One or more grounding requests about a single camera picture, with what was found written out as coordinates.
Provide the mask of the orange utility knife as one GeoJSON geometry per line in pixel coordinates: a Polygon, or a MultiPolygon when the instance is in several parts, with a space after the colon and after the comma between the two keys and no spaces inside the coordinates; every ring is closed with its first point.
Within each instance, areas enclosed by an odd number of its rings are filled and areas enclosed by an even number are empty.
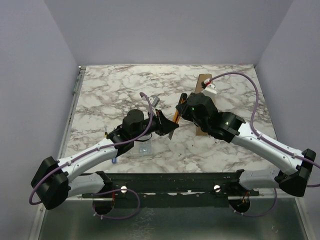
{"type": "MultiPolygon", "coordinates": [[[[181,98],[181,99],[179,100],[179,103],[178,103],[178,104],[181,104],[181,103],[183,103],[183,102],[184,102],[184,100],[181,98]]],[[[178,124],[179,119],[180,119],[180,115],[179,115],[178,110],[176,110],[176,111],[175,111],[175,114],[174,114],[174,117],[173,117],[173,121],[174,121],[176,124],[178,124]]],[[[172,131],[169,133],[169,135],[168,135],[168,138],[169,138],[170,140],[172,140],[174,131],[175,131],[175,130],[172,130],[172,131]]]]}

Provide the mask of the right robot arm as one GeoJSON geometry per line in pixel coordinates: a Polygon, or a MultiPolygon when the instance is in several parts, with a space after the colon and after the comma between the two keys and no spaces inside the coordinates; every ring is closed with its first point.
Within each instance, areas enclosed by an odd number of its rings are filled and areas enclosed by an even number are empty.
{"type": "Polygon", "coordinates": [[[191,93],[176,110],[181,118],[193,122],[211,137],[243,147],[274,165],[271,169],[242,171],[240,177],[229,184],[234,195],[268,188],[281,189],[295,197],[304,196],[316,159],[315,151],[295,149],[254,131],[240,116],[218,111],[213,100],[203,93],[191,93]]]}

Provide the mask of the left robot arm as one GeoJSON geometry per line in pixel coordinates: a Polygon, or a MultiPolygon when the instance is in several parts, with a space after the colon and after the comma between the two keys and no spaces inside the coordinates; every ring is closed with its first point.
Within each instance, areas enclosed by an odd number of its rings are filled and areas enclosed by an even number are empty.
{"type": "Polygon", "coordinates": [[[167,119],[161,110],[150,113],[147,119],[142,111],[130,110],[121,125],[92,147],[58,160],[51,156],[44,159],[30,183],[29,203],[35,205],[33,196],[37,195],[40,203],[52,210],[67,198],[78,195],[106,197],[111,190],[108,177],[104,173],[87,174],[86,171],[128,152],[134,142],[144,136],[152,133],[164,136],[178,127],[179,124],[167,119]]]}

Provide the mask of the brown cardboard express box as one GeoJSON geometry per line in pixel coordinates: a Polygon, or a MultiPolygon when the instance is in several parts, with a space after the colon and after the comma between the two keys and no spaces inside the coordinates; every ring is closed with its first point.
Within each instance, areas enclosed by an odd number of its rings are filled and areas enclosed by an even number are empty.
{"type": "Polygon", "coordinates": [[[196,135],[212,136],[219,111],[215,105],[215,97],[205,96],[202,91],[201,83],[206,79],[211,79],[211,74],[200,74],[196,83],[194,93],[197,94],[197,108],[194,124],[196,125],[196,135]]]}

